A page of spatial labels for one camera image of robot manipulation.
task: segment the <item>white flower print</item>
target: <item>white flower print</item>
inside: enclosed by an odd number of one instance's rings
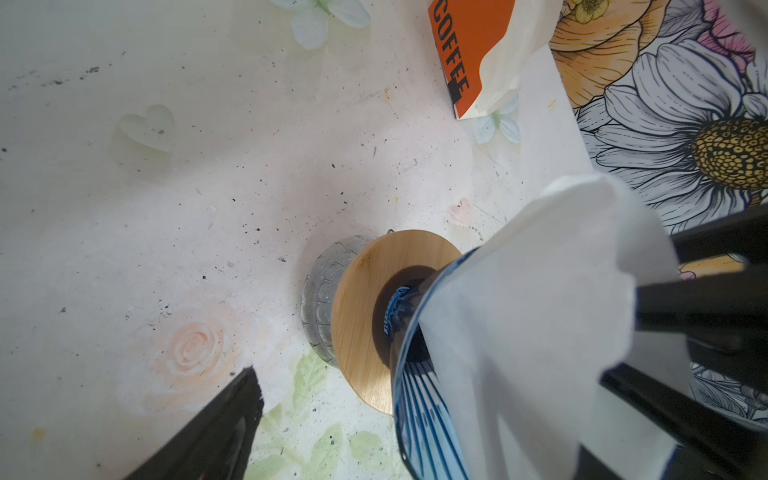
[[[515,95],[505,106],[492,114],[476,118],[472,125],[475,140],[479,144],[487,144],[493,138],[496,129],[499,129],[507,140],[513,144],[519,144],[520,127],[512,116],[518,108],[518,101],[519,95]]]
[[[768,65],[742,79],[695,41],[635,62],[634,86],[612,85],[578,113],[590,156],[630,184],[670,232],[768,197]]]
[[[328,17],[334,16],[350,27],[363,28],[371,15],[359,0],[270,0],[278,7],[295,12],[293,36],[307,50],[320,48],[328,37]]]

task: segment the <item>wooden disc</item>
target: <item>wooden disc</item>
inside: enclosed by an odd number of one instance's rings
[[[333,351],[346,381],[374,409],[392,414],[383,310],[394,289],[423,280],[461,255],[439,235],[404,230],[369,243],[346,268],[333,299]]]

